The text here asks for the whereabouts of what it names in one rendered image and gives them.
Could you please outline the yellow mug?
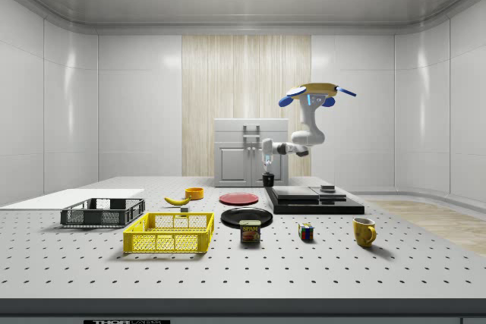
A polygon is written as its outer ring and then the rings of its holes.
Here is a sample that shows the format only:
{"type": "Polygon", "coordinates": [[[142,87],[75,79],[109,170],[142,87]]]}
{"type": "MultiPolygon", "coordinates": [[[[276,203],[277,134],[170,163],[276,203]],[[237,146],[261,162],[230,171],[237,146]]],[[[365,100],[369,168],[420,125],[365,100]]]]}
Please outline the yellow mug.
{"type": "Polygon", "coordinates": [[[356,217],[353,219],[352,224],[356,243],[361,247],[370,247],[377,237],[375,221],[356,217]]]}

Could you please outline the white cabinet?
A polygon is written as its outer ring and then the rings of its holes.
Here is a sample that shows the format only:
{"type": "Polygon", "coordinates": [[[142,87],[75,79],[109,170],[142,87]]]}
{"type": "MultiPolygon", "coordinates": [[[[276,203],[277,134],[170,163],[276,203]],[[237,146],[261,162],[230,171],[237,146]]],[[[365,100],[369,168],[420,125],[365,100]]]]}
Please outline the white cabinet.
{"type": "Polygon", "coordinates": [[[214,183],[217,187],[262,187],[262,141],[288,138],[286,118],[216,118],[214,183]]]}

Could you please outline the red plate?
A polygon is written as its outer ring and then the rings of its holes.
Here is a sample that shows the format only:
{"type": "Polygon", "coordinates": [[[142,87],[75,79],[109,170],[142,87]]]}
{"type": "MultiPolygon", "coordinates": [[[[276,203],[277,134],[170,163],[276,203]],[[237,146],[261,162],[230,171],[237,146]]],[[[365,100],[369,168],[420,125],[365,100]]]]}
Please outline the red plate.
{"type": "Polygon", "coordinates": [[[226,193],[219,197],[219,201],[230,206],[247,206],[257,203],[257,195],[252,193],[226,193]]]}

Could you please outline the black plate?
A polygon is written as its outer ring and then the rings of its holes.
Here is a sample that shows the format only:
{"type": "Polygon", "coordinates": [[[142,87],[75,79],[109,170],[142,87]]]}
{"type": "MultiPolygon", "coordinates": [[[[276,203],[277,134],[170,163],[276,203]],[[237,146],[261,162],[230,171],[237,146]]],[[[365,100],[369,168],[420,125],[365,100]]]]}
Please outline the black plate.
{"type": "Polygon", "coordinates": [[[261,227],[266,227],[272,222],[273,215],[260,208],[240,207],[224,211],[221,214],[221,220],[232,228],[239,228],[241,220],[259,220],[261,227]]]}

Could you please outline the flat-sided can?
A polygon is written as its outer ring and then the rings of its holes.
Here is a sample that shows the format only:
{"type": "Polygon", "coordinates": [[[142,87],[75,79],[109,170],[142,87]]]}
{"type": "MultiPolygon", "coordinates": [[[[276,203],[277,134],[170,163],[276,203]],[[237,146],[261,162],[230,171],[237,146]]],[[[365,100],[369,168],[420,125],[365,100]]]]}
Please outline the flat-sided can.
{"type": "Polygon", "coordinates": [[[259,243],[261,240],[260,227],[261,221],[256,219],[246,219],[239,221],[241,242],[259,243]]]}

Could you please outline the drone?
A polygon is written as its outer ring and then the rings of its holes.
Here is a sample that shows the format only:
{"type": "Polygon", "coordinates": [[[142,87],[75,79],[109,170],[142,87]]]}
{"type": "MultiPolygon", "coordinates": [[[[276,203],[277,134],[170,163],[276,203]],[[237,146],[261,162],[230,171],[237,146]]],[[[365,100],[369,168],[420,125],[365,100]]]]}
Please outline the drone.
{"type": "Polygon", "coordinates": [[[306,102],[308,105],[317,103],[321,104],[323,107],[331,107],[335,104],[334,96],[338,92],[356,96],[352,91],[343,89],[342,87],[331,83],[308,83],[290,89],[279,101],[279,106],[286,107],[295,99],[304,97],[305,100],[301,102],[301,105],[304,105],[304,102],[306,102]]]}

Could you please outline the yellow basket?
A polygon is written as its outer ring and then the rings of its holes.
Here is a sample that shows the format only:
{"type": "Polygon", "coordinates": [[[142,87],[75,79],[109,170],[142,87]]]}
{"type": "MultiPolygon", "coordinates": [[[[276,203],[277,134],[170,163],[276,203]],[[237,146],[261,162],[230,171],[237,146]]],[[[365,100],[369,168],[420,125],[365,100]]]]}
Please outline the yellow basket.
{"type": "Polygon", "coordinates": [[[214,221],[212,212],[148,212],[123,231],[123,251],[205,253],[214,221]]]}

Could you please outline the dark grey basket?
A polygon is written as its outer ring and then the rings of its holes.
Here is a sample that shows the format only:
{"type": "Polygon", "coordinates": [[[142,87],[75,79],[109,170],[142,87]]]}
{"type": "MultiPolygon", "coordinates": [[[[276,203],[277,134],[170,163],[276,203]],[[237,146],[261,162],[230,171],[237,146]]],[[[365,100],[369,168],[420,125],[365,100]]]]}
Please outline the dark grey basket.
{"type": "Polygon", "coordinates": [[[90,198],[61,211],[61,224],[78,228],[124,227],[145,210],[145,200],[90,198]]]}

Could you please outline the white board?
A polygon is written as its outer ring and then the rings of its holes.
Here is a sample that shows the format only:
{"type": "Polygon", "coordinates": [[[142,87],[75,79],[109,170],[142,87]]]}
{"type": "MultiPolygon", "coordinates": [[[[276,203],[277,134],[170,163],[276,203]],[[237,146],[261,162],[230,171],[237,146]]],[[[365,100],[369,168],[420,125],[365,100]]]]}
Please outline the white board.
{"type": "Polygon", "coordinates": [[[90,198],[129,198],[144,189],[67,189],[1,206],[0,209],[64,209],[90,198]]]}

